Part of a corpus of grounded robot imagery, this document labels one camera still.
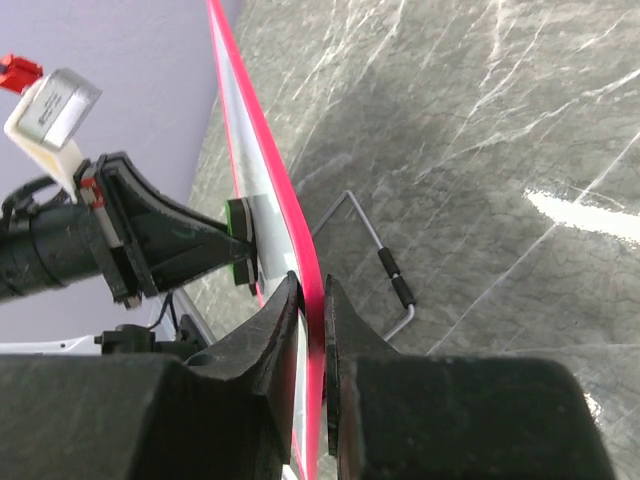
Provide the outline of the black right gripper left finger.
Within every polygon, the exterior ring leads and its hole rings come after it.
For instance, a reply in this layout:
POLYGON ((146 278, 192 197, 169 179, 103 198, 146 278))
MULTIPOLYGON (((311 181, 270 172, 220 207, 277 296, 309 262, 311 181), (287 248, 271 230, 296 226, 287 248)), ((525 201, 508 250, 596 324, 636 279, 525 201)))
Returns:
POLYGON ((251 318, 186 365, 212 381, 205 449, 224 465, 289 462, 295 405, 299 282, 293 272, 251 318))

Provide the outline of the pink framed whiteboard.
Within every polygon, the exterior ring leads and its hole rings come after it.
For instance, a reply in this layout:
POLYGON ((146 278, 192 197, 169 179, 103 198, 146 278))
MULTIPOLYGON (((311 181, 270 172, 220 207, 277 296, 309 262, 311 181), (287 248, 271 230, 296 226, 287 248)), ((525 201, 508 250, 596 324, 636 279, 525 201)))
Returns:
POLYGON ((266 302, 288 272, 302 293, 291 467, 286 479, 319 476, 325 372, 324 288, 314 242, 220 2, 207 4, 235 192, 247 200, 257 247, 257 294, 266 302))

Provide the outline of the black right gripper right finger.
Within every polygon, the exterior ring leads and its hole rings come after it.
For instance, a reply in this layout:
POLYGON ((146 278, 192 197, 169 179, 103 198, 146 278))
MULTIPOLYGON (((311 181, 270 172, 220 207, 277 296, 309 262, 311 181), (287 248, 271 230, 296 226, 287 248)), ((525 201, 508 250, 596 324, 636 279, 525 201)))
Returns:
POLYGON ((341 381, 347 373, 342 363, 360 355, 399 356, 400 353, 360 317, 341 282, 332 275, 327 276, 325 283, 324 321, 328 451, 337 461, 337 478, 345 479, 341 473, 339 453, 340 390, 341 381))

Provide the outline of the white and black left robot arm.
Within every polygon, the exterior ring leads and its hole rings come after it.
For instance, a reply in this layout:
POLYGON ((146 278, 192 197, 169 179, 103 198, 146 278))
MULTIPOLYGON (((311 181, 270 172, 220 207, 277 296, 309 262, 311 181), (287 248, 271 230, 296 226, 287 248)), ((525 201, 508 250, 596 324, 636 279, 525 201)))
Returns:
POLYGON ((163 195, 124 152, 83 160, 71 177, 75 201, 63 192, 37 203, 35 193, 52 183, 39 177, 1 205, 4 302, 100 276, 114 302, 131 309, 257 259, 250 235, 163 195))

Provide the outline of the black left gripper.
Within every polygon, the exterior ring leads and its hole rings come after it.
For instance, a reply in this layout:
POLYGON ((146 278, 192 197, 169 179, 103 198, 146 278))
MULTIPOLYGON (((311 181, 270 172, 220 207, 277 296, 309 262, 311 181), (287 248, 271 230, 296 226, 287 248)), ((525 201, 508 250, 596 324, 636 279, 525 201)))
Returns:
POLYGON ((227 224, 161 194, 125 152, 84 160, 74 187, 96 224, 90 246, 99 271, 114 302, 126 308, 250 255, 227 224))

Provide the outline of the green whiteboard eraser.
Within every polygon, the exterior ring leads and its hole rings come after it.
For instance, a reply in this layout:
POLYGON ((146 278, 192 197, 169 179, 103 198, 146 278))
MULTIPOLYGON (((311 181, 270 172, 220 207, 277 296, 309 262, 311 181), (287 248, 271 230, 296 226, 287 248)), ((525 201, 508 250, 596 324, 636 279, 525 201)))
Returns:
POLYGON ((227 200, 225 203, 227 233, 249 244, 250 255, 246 260, 231 265, 236 286, 247 285, 252 296, 257 295, 258 255, 256 234, 251 209, 246 197, 227 200))

